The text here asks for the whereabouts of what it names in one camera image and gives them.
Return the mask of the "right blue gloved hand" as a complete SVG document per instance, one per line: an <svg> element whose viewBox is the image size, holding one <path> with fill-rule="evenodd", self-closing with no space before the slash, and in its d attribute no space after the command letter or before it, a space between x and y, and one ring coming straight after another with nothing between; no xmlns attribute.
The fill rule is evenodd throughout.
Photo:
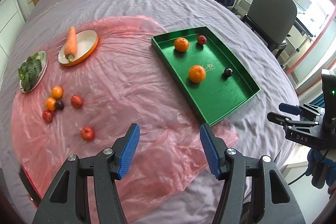
<svg viewBox="0 0 336 224"><path fill-rule="evenodd" d="M323 158L323 155L326 153L326 150L316 150L311 149L307 155L308 167L305 172L306 176L310 176L313 172L313 166L317 162L321 162L328 167L328 171L326 174L326 183L328 186L331 186L335 183L335 170L336 170L336 163L335 163L335 149L329 150L326 156Z"/></svg>

